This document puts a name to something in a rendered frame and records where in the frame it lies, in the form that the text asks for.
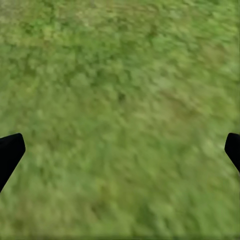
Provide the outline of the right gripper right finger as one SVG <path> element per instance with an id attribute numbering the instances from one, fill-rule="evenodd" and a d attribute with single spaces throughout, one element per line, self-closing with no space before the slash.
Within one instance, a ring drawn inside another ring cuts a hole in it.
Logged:
<path id="1" fill-rule="evenodd" d="M 224 150 L 240 172 L 240 134 L 229 133 Z"/>

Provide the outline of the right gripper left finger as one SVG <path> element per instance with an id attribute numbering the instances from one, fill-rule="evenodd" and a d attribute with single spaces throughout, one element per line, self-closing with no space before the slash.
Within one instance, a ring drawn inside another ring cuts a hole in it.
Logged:
<path id="1" fill-rule="evenodd" d="M 21 133 L 0 138 L 0 192 L 26 151 Z"/>

